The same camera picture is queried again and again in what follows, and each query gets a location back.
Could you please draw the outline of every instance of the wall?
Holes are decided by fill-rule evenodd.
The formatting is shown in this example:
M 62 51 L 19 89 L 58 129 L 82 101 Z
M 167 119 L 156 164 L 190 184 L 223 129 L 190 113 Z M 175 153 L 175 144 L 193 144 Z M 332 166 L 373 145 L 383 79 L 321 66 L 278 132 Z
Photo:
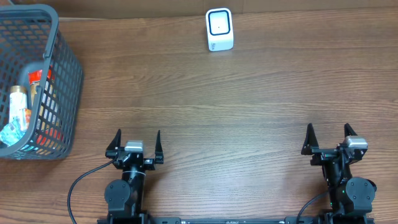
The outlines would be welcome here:
M 62 17 L 134 18 L 204 15 L 214 7 L 233 13 L 398 6 L 398 0 L 14 0 L 53 6 Z

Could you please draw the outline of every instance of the wooden tabletop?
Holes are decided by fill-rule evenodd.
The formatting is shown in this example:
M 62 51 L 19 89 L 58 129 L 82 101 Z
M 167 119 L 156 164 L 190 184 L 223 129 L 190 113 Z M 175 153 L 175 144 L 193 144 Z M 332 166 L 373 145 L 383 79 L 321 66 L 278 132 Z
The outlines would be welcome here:
M 377 183 L 370 217 L 398 221 L 398 8 L 233 16 L 233 50 L 210 53 L 205 18 L 69 22 L 60 30 L 85 71 L 72 153 L 61 161 L 1 161 L 0 223 L 71 223 L 67 193 L 82 173 L 141 139 L 165 164 L 148 172 L 155 216 L 283 218 L 326 189 L 301 156 L 307 124 L 335 147 L 350 123 L 369 150 L 351 166 Z M 104 188 L 121 171 L 84 178 L 78 223 L 107 214 Z M 328 199 L 307 208 L 315 215 Z

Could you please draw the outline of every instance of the white device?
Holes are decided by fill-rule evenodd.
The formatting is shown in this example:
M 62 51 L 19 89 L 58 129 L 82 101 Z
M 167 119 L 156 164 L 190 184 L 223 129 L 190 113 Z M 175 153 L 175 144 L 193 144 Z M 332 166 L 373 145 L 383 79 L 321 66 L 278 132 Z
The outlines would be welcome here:
M 234 46 L 232 13 L 227 8 L 210 9 L 206 13 L 207 39 L 210 51 L 229 50 Z

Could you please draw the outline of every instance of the red lid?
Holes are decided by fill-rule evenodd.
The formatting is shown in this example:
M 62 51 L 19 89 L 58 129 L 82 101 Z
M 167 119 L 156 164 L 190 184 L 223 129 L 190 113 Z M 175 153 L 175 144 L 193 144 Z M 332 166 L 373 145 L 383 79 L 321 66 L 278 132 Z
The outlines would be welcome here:
M 33 84 L 35 82 L 39 82 L 40 79 L 42 78 L 42 72 L 43 70 L 38 70 L 34 71 L 28 74 L 29 76 L 29 84 Z M 47 75 L 47 78 L 51 78 L 51 70 L 49 70 L 49 74 Z

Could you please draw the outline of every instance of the gray basket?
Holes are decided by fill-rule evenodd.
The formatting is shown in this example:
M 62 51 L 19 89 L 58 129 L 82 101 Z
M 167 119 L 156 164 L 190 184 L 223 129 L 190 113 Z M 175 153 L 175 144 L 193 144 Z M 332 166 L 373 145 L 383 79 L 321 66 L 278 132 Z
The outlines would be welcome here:
M 49 69 L 51 78 L 47 78 Z M 15 145 L 0 146 L 0 157 L 68 156 L 83 84 L 81 65 L 58 30 L 58 15 L 53 8 L 43 4 L 0 7 L 0 129 L 8 123 L 11 86 L 25 86 L 28 107 L 32 105 L 28 73 L 36 70 L 43 72 L 29 108 L 30 125 Z

